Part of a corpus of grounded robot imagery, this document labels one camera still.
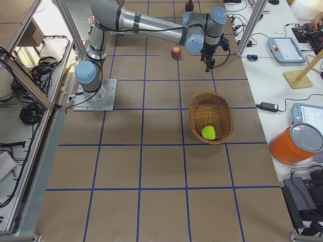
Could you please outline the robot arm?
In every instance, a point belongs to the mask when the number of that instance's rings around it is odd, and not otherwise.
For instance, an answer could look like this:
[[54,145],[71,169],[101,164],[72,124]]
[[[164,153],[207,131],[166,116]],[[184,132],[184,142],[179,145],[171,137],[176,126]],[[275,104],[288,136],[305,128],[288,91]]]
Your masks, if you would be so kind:
[[127,10],[120,1],[91,1],[94,25],[86,58],[75,68],[85,102],[99,106],[108,96],[102,66],[109,32],[143,34],[175,43],[193,54],[200,53],[206,72],[215,68],[213,55],[223,39],[227,11],[215,7],[210,13],[185,12],[181,25]]

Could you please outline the person hand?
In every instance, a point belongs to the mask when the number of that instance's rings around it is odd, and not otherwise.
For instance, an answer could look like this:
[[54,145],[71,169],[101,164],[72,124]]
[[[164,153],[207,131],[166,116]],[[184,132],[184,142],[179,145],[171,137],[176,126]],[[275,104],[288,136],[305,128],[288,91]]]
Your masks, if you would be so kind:
[[310,28],[313,31],[317,31],[322,26],[322,16],[315,16],[310,22]]

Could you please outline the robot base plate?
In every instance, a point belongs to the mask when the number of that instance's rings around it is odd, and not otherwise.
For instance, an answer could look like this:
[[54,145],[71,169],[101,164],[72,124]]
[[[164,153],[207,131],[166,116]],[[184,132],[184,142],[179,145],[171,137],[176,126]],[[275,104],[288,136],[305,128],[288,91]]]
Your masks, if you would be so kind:
[[113,111],[115,95],[117,89],[117,79],[104,79],[102,86],[94,97],[85,92],[85,95],[75,97],[74,111]]

